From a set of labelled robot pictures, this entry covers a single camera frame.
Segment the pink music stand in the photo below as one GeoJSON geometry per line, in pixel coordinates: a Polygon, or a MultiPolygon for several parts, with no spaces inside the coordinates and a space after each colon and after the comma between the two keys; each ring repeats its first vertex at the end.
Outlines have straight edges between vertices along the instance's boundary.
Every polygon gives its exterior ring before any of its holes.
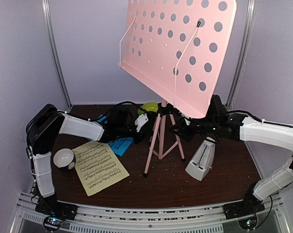
{"type": "Polygon", "coordinates": [[[234,0],[130,0],[119,67],[188,118],[204,118],[234,24],[234,0]]]}

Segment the blue sheet music page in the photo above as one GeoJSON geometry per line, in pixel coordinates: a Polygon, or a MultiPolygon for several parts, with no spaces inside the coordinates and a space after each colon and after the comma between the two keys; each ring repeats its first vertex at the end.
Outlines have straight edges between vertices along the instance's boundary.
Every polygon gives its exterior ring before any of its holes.
{"type": "MultiPolygon", "coordinates": [[[[102,117],[102,118],[97,119],[96,122],[103,123],[104,126],[108,126],[107,116],[103,116],[101,114],[99,117],[102,117]]],[[[102,142],[102,141],[97,141],[97,142],[108,144],[109,147],[112,149],[112,151],[116,155],[122,157],[125,154],[125,152],[128,150],[128,148],[132,145],[133,141],[134,140],[132,137],[123,137],[123,138],[118,137],[115,140],[108,140],[108,142],[102,142]]]]}

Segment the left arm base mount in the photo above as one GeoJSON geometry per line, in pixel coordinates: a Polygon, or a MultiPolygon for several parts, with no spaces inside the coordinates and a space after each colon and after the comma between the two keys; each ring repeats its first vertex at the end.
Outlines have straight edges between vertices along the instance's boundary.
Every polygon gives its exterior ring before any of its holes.
{"type": "Polygon", "coordinates": [[[50,232],[59,230],[66,220],[75,220],[77,209],[77,205],[62,202],[58,203],[56,210],[52,210],[42,202],[37,203],[35,207],[36,212],[46,215],[42,225],[50,232]]]}

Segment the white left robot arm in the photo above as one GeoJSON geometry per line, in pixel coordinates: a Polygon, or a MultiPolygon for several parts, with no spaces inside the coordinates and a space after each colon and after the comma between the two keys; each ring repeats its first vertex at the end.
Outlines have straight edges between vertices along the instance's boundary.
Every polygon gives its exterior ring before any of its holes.
{"type": "Polygon", "coordinates": [[[60,134],[109,143],[120,138],[132,138],[136,144],[151,132],[152,112],[143,110],[142,115],[127,122],[126,114],[119,113],[125,103],[120,103],[108,112],[107,117],[96,120],[78,117],[45,105],[26,126],[26,151],[31,163],[31,173],[36,180],[38,195],[43,199],[41,206],[49,215],[60,210],[52,182],[51,155],[55,141],[60,134]]]}

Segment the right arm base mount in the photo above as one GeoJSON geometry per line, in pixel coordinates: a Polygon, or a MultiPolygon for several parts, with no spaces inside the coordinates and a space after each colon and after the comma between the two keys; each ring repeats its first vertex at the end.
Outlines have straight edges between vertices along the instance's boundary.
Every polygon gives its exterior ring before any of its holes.
{"type": "Polygon", "coordinates": [[[236,219],[241,229],[251,231],[259,226],[258,213],[264,211],[263,204],[248,204],[238,201],[223,206],[226,220],[236,219]]]}

